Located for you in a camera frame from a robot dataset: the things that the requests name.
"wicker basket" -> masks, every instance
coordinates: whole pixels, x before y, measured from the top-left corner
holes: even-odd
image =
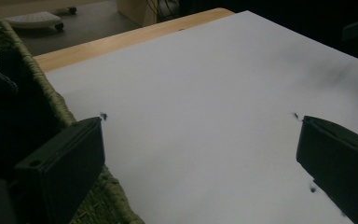
[[[32,73],[50,108],[58,120],[59,128],[65,128],[76,120],[68,110],[63,98],[48,83],[28,49],[23,45],[10,25],[0,20],[0,49],[14,49],[20,52],[22,60]],[[123,188],[104,166],[102,173],[83,203],[78,207],[71,223],[144,223],[130,208]]]

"floor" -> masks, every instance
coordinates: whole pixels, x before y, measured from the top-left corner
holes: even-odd
[[[160,1],[160,12],[169,15],[165,3]],[[178,10],[175,1],[167,3],[173,13]],[[63,32],[58,32],[54,27],[15,31],[27,49],[36,56],[140,28],[138,24],[117,12],[116,0],[76,8],[75,15],[71,15],[67,9],[52,11],[62,19]]]

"gray floor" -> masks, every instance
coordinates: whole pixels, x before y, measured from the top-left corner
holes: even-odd
[[[36,56],[140,28],[138,24],[117,12],[116,0],[76,8],[75,15],[71,15],[67,9],[52,11],[62,19],[63,32],[47,27],[16,29],[16,33],[28,50]]]

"wicker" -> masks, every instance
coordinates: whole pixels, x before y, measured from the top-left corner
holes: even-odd
[[[15,49],[21,53],[25,65],[31,70],[34,82],[40,86],[61,128],[76,122],[63,98],[53,89],[28,49],[10,25],[0,20],[0,49]],[[78,207],[71,223],[144,223],[130,208],[123,188],[104,166],[102,173],[88,196]]]

